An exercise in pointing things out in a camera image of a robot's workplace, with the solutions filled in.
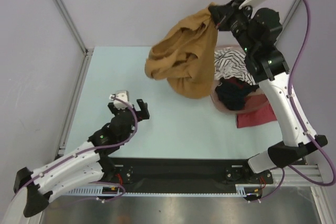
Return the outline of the mustard yellow tank top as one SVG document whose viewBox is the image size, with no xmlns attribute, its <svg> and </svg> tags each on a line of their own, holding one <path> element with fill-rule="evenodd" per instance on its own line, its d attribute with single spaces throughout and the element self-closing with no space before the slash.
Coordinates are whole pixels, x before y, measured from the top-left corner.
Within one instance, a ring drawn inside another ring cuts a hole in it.
<svg viewBox="0 0 336 224">
<path fill-rule="evenodd" d="M 144 66 L 146 76 L 167 80 L 176 93 L 190 99 L 209 96 L 217 37 L 208 8 L 181 19 L 150 49 Z"/>
</svg>

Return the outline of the red tank top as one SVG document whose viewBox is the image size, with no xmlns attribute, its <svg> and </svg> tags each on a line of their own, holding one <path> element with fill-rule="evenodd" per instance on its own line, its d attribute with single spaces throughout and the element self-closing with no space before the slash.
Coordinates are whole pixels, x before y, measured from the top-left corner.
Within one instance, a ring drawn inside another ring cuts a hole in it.
<svg viewBox="0 0 336 224">
<path fill-rule="evenodd" d="M 267 104 L 256 111 L 238 114 L 236 116 L 236 126 L 238 129 L 241 129 L 245 127 L 260 126 L 276 120 L 277 118 L 271 105 Z"/>
</svg>

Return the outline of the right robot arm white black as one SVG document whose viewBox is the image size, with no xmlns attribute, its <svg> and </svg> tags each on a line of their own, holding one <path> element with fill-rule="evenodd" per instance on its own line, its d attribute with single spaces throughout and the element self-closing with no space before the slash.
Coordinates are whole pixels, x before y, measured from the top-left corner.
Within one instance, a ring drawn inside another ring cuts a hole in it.
<svg viewBox="0 0 336 224">
<path fill-rule="evenodd" d="M 248 72 L 266 95 L 281 129 L 282 141 L 248 159 L 243 179 L 254 183 L 261 173 L 284 168 L 327 145 L 326 136 L 310 126 L 293 89 L 289 86 L 289 67 L 275 42 L 282 32 L 278 12 L 251 6 L 240 8 L 244 0 L 208 8 L 219 31 L 229 31 L 245 52 Z"/>
</svg>

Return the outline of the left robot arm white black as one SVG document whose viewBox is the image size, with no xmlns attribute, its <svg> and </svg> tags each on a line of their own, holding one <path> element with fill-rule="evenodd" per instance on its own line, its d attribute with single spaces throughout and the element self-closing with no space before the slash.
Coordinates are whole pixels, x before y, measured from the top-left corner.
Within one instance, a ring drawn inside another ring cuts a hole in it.
<svg viewBox="0 0 336 224">
<path fill-rule="evenodd" d="M 17 171 L 14 193 L 25 192 L 23 216 L 30 218 L 45 210 L 60 194 L 78 186 L 95 182 L 110 182 L 116 169 L 109 155 L 130 141 L 138 130 L 138 123 L 148 120 L 147 103 L 137 100 L 139 110 L 127 99 L 111 97 L 108 108 L 113 118 L 74 151 L 53 162 L 29 170 Z"/>
</svg>

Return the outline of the black white striped tank top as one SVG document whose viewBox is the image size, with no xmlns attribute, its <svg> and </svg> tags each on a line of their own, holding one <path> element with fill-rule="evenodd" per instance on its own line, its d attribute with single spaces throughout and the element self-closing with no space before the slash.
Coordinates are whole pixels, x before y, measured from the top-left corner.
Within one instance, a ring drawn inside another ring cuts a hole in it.
<svg viewBox="0 0 336 224">
<path fill-rule="evenodd" d="M 256 85 L 257 83 L 253 76 L 246 68 L 245 56 L 242 49 L 237 47 L 216 49 L 214 52 L 214 79 L 230 79 L 234 77 L 251 86 Z"/>
</svg>

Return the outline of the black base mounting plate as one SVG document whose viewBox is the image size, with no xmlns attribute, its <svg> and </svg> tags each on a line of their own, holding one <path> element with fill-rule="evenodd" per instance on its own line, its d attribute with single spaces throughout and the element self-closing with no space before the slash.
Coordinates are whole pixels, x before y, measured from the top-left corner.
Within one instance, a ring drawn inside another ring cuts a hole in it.
<svg viewBox="0 0 336 224">
<path fill-rule="evenodd" d="M 223 194 L 238 184 L 264 184 L 243 159 L 111 158 L 98 162 L 102 181 L 120 182 L 128 193 Z"/>
</svg>

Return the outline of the pink translucent laundry basket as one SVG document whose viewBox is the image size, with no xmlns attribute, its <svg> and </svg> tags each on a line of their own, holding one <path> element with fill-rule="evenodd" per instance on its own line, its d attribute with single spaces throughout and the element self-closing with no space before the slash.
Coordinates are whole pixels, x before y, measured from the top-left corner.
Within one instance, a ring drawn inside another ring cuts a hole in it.
<svg viewBox="0 0 336 224">
<path fill-rule="evenodd" d="M 211 98 L 215 107 L 222 112 L 249 113 L 269 105 L 244 60 L 245 53 L 238 46 L 215 49 Z"/>
</svg>

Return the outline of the left aluminium corner post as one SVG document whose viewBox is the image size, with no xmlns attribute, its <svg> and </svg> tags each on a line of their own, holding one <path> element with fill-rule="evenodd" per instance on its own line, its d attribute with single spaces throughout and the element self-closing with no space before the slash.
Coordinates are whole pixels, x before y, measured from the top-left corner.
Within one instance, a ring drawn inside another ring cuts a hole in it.
<svg viewBox="0 0 336 224">
<path fill-rule="evenodd" d="M 79 31 L 73 21 L 73 19 L 71 18 L 70 13 L 68 12 L 67 7 L 65 6 L 65 3 L 63 0 L 53 0 L 56 8 L 58 9 L 58 11 L 60 12 L 65 24 L 67 25 L 70 33 L 72 34 L 77 46 L 79 47 L 79 49 L 81 50 L 81 52 L 86 55 L 88 52 L 87 47 L 85 46 L 85 43 L 83 42 L 83 39 L 81 38 Z"/>
</svg>

